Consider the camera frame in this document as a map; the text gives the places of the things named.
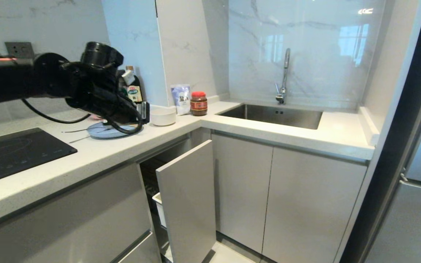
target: stainless steel sink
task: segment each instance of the stainless steel sink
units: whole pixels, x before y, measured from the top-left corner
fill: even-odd
[[[316,130],[322,114],[322,111],[244,104],[219,115]]]

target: jar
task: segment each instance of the jar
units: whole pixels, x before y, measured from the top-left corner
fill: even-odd
[[[191,93],[191,114],[194,116],[204,116],[207,114],[207,98],[203,91]]]

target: open cabinet door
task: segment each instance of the open cabinet door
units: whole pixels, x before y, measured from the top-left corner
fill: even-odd
[[[216,242],[212,141],[156,172],[174,263],[200,263]]]

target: bottle cap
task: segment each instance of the bottle cap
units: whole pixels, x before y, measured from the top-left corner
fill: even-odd
[[[193,93],[191,93],[191,96],[195,98],[202,98],[206,96],[206,93],[203,91],[194,91]]]

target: chrome faucet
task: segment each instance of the chrome faucet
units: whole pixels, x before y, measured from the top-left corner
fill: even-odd
[[[289,71],[289,61],[290,61],[290,48],[287,48],[285,52],[285,61],[284,61],[284,79],[282,80],[282,88],[279,90],[279,86],[276,83],[277,96],[276,100],[279,102],[279,105],[285,104],[285,97],[287,93],[287,73]]]

